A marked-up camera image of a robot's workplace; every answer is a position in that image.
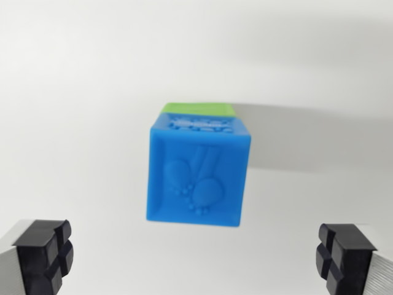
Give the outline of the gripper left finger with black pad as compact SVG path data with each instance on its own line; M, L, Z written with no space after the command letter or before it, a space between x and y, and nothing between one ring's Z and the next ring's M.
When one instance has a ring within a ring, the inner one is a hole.
M68 220L22 219L1 237L1 294L57 294L74 250Z

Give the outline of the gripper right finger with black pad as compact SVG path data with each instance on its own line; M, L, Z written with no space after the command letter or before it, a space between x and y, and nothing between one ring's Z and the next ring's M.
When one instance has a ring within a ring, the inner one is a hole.
M318 236L316 267L330 294L392 294L391 230L323 223Z

